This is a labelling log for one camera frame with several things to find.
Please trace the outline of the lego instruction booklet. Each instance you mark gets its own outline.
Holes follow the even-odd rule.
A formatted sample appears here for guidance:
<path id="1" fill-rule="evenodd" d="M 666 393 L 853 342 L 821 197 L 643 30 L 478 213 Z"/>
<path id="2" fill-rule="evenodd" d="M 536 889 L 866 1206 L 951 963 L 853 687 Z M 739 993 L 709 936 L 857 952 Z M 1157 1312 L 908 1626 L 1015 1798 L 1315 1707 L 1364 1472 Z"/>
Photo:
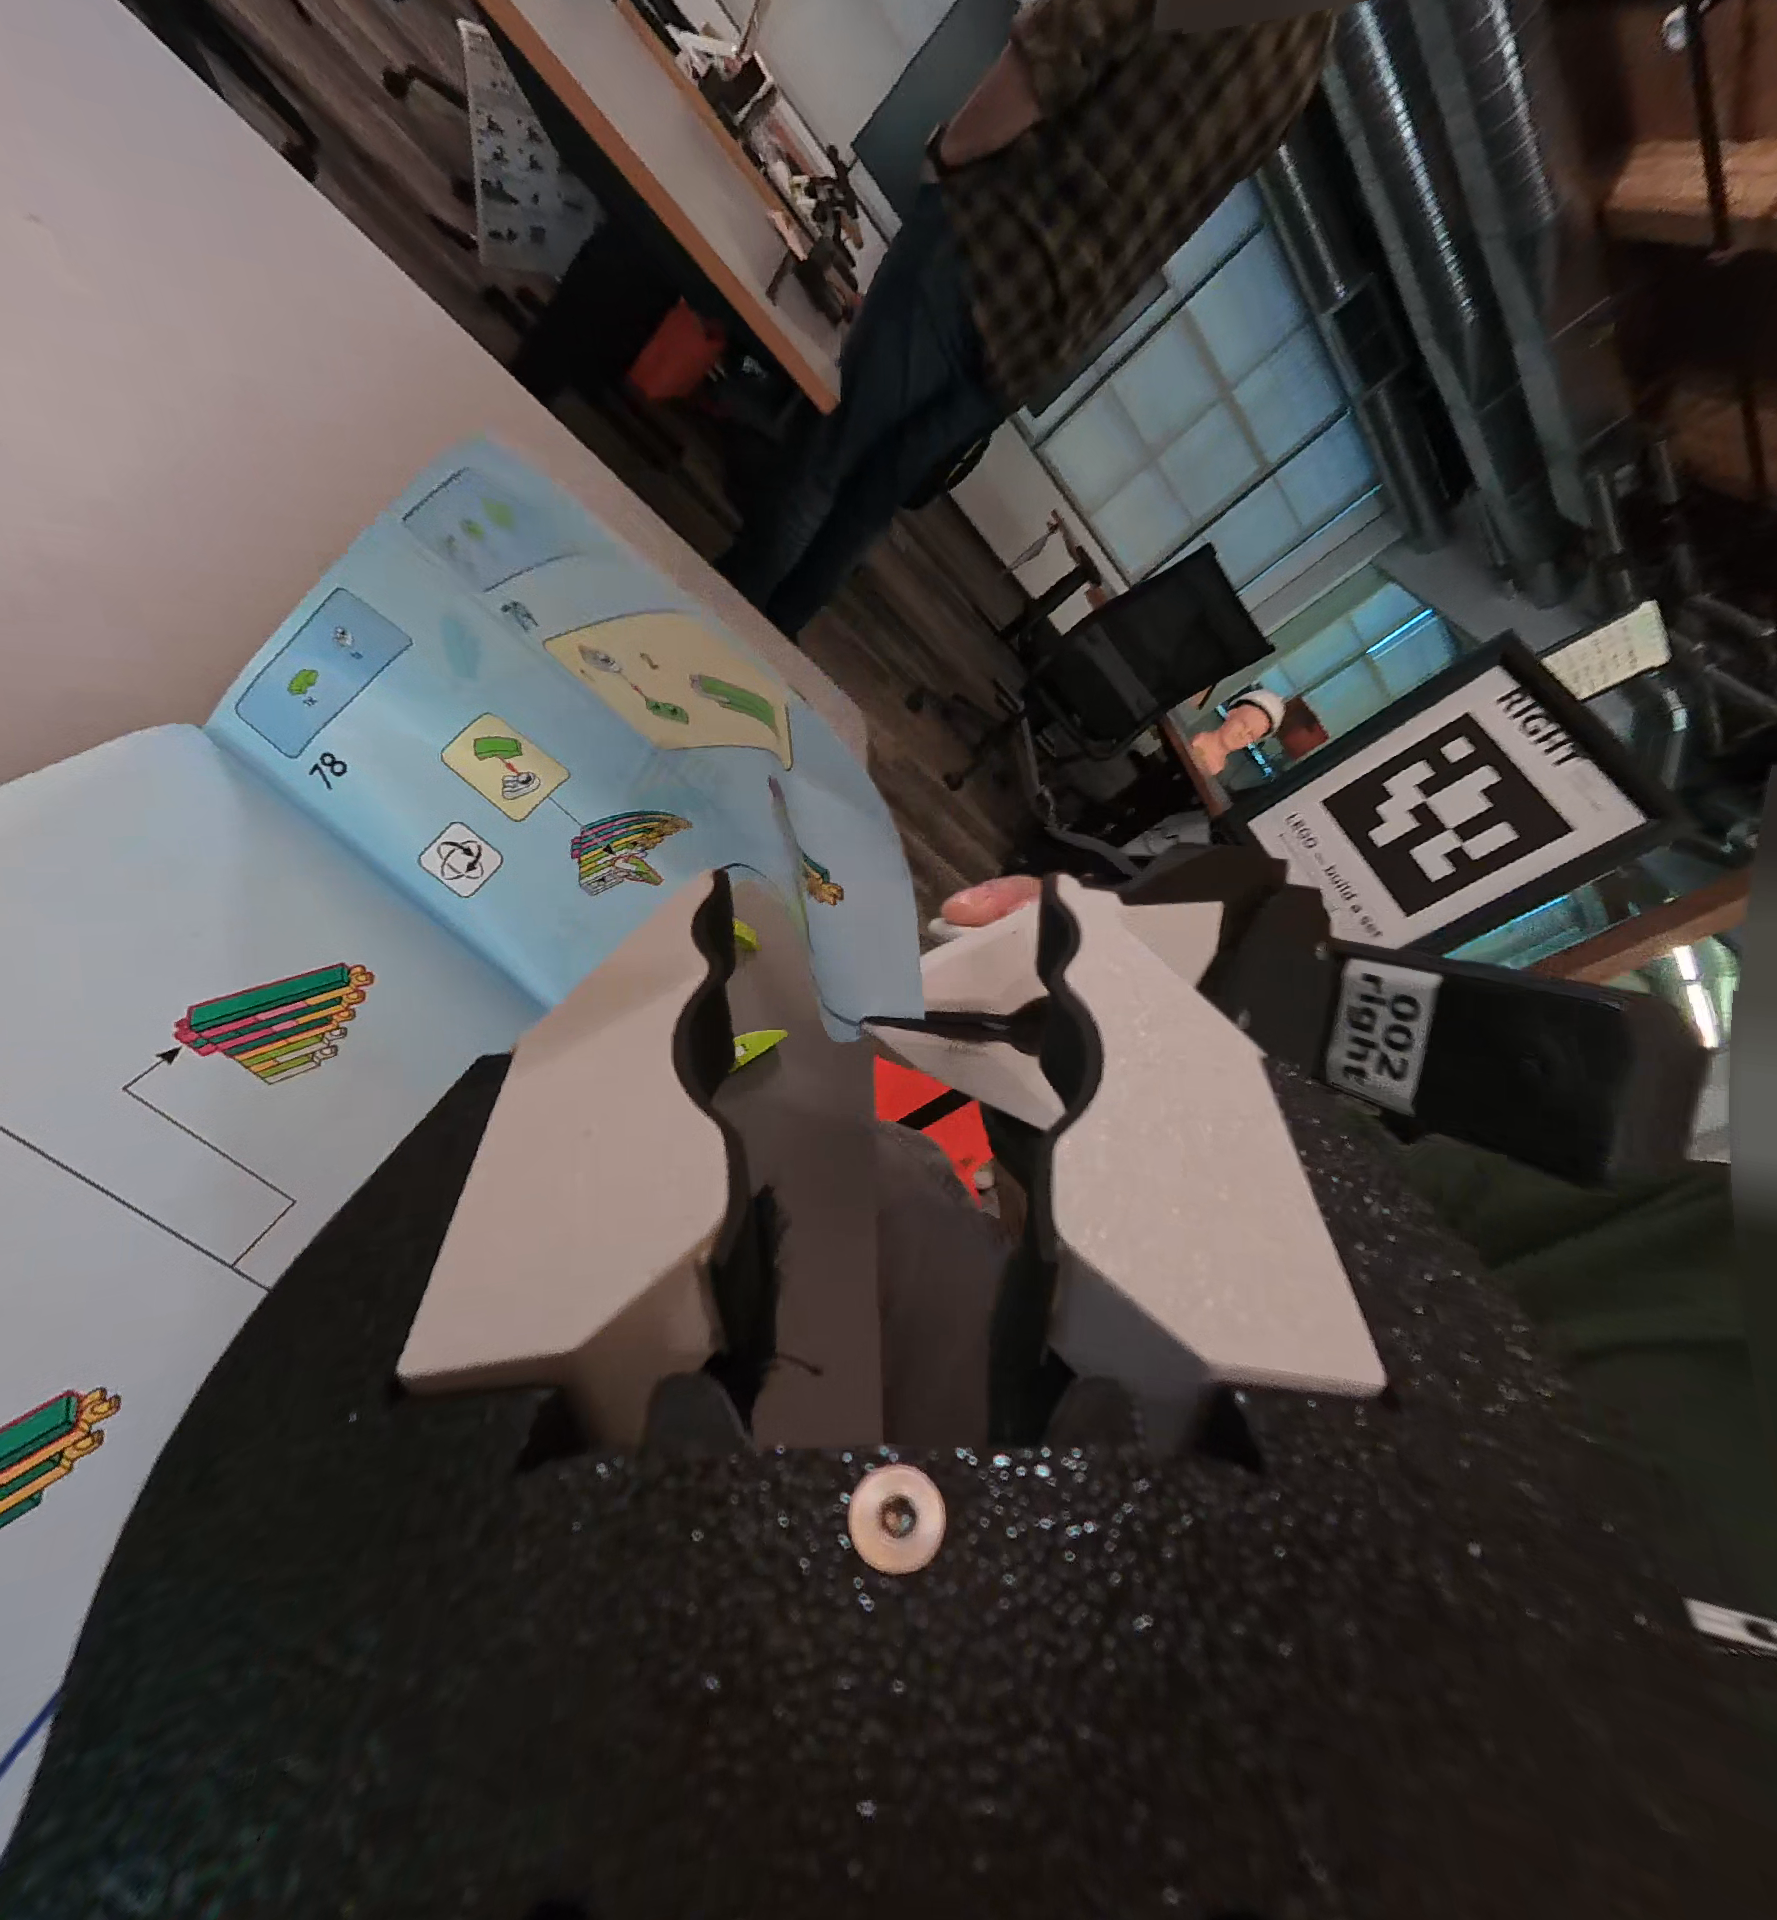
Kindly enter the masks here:
<path id="1" fill-rule="evenodd" d="M 917 1010 L 862 745 L 488 437 L 208 723 L 0 788 L 0 1856 L 236 1332 L 475 1060 L 714 869 L 782 896 L 829 1034 Z"/>

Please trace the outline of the person's right forearm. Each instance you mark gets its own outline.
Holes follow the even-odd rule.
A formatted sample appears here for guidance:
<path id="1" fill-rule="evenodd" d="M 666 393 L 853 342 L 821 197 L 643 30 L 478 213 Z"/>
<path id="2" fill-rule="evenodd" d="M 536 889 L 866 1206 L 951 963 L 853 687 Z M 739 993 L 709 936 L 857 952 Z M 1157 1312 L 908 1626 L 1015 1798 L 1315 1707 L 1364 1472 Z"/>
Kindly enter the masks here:
<path id="1" fill-rule="evenodd" d="M 1397 1161 L 1561 1356 L 1746 1345 L 1730 1164 L 1592 1189 L 1458 1142 Z"/>

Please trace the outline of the long wooden workbench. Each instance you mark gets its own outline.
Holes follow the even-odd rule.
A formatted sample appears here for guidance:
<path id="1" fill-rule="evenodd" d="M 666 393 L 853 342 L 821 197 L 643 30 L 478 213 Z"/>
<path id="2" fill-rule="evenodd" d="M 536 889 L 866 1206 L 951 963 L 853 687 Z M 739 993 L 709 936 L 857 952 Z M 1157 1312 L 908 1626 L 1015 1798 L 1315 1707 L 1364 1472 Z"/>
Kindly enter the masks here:
<path id="1" fill-rule="evenodd" d="M 650 22 L 608 0 L 488 0 L 484 18 L 793 388 L 830 413 L 840 330 L 787 263 L 782 204 Z"/>

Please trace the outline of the large paned window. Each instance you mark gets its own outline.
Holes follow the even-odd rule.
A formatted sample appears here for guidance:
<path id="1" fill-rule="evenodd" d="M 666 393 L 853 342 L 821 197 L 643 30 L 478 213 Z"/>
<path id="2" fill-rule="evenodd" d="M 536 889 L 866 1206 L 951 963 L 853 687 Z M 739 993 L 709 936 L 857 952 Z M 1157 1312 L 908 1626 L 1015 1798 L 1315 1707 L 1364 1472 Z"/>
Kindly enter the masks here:
<path id="1" fill-rule="evenodd" d="M 1211 550 L 1262 601 L 1346 540 L 1397 530 L 1357 401 L 1252 181 L 1017 429 L 1128 584 Z"/>

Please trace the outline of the silver ventilation duct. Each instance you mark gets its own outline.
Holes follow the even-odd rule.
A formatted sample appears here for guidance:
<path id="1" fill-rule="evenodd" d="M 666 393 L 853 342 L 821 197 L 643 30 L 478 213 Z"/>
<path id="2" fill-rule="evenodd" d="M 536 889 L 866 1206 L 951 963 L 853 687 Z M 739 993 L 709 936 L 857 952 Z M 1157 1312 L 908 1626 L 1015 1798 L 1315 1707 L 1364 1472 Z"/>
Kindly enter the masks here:
<path id="1" fill-rule="evenodd" d="M 1495 572 L 1586 576 L 1592 479 L 1632 401 L 1573 115 L 1537 0 L 1337 6 L 1321 101 Z"/>

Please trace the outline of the black office chair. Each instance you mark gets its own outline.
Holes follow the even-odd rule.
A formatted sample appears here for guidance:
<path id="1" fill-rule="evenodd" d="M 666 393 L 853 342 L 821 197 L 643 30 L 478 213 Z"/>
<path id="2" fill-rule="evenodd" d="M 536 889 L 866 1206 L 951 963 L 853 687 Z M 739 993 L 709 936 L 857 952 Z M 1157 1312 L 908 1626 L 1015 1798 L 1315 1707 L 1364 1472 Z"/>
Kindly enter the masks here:
<path id="1" fill-rule="evenodd" d="M 1017 683 L 994 687 L 998 718 L 941 785 L 962 791 L 998 749 L 1107 763 L 1171 708 L 1259 664 L 1269 650 L 1211 545 L 1056 630 L 1044 606 L 1006 632 Z"/>

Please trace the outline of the small paper calendar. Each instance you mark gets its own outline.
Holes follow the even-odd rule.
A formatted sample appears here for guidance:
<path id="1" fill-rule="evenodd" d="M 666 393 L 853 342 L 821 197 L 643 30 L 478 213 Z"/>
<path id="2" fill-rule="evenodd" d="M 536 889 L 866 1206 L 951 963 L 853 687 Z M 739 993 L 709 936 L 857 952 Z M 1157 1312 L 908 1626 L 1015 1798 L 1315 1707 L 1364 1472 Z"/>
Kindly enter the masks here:
<path id="1" fill-rule="evenodd" d="M 1552 645 L 1551 653 L 1537 658 L 1537 664 L 1573 704 L 1595 704 L 1617 687 L 1632 687 L 1672 664 L 1667 616 L 1660 601 L 1644 601 L 1602 623 L 1597 630 Z"/>

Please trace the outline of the wooden shelving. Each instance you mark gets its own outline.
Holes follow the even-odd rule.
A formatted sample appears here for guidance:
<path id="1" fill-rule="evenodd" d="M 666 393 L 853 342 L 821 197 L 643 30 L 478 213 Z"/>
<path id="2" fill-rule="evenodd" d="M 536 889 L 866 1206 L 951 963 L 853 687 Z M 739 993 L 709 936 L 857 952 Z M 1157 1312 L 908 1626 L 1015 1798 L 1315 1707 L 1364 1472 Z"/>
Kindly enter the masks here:
<path id="1" fill-rule="evenodd" d="M 1777 616 L 1777 0 L 1570 30 L 1634 399 L 1719 584 Z"/>

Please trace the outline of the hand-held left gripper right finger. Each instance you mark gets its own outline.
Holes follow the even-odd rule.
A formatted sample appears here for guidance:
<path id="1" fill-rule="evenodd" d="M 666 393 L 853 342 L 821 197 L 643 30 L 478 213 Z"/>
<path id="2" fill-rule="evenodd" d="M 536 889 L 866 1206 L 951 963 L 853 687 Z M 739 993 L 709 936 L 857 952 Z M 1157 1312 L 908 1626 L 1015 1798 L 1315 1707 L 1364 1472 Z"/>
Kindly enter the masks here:
<path id="1" fill-rule="evenodd" d="M 1128 922 L 1047 878 L 1038 1063 L 1057 1113 L 991 1324 L 991 1442 L 1038 1444 L 1107 1383 L 1136 1433 L 1190 1450 L 1211 1397 L 1375 1404 L 1388 1369 L 1251 1034 Z"/>

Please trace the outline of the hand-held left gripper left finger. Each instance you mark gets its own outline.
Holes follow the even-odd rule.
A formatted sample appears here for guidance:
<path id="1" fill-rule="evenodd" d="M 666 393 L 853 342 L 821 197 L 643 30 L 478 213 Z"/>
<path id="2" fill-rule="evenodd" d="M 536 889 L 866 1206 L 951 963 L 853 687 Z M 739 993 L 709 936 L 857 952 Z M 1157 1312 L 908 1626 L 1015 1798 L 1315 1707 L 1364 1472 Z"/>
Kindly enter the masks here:
<path id="1" fill-rule="evenodd" d="M 745 1450 L 773 1361 L 773 1206 L 718 1117 L 729 872 L 678 884 L 510 1052 L 404 1397 L 544 1390 L 601 1450 Z"/>

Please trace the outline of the hanging printed sheet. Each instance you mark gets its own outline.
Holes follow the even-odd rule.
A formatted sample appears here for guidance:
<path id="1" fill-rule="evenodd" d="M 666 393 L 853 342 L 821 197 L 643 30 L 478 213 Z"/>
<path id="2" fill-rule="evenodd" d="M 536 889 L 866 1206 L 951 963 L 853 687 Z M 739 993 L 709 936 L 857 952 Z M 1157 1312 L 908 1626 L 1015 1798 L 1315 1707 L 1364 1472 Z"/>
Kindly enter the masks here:
<path id="1" fill-rule="evenodd" d="M 493 38 L 459 22 L 478 254 L 493 273 L 558 280 L 603 223 L 510 79 Z"/>

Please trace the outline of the framed black-white tag sign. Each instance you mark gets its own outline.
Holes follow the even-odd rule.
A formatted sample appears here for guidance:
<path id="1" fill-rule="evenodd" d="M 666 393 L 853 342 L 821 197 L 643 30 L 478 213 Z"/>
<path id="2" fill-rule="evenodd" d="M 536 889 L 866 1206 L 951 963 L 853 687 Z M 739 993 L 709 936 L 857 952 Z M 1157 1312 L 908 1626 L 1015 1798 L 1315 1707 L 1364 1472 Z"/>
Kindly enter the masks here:
<path id="1" fill-rule="evenodd" d="M 1315 889 L 1330 935 L 1453 952 L 1683 828 L 1514 632 L 1476 645 L 1228 813 L 1231 845 Z"/>

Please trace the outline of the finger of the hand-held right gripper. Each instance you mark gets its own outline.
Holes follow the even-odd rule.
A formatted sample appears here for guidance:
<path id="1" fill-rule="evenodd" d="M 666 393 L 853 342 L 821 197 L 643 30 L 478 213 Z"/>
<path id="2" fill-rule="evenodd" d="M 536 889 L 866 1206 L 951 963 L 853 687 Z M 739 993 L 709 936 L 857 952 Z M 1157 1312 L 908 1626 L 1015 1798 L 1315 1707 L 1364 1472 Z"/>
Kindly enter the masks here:
<path id="1" fill-rule="evenodd" d="M 962 1039 L 912 1026 L 862 1026 L 862 1034 L 902 1068 L 924 1070 L 941 1089 L 962 1091 L 1035 1132 L 1056 1127 L 1066 1113 L 1044 1063 L 1006 1039 Z"/>
<path id="2" fill-rule="evenodd" d="M 922 963 L 922 1016 L 866 1016 L 885 1034 L 1044 1034 L 1038 917 L 975 926 Z"/>

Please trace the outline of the orange plastic bin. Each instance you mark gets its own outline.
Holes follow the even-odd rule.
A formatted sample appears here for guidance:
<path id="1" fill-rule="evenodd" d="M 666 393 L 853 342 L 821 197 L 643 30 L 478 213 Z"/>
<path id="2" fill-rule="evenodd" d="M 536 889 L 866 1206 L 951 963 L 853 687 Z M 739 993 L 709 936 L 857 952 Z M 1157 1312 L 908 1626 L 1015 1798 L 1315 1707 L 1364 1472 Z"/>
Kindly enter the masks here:
<path id="1" fill-rule="evenodd" d="M 725 325 L 675 299 L 627 362 L 626 384 L 632 399 L 654 407 L 689 401 L 718 375 L 725 348 Z"/>

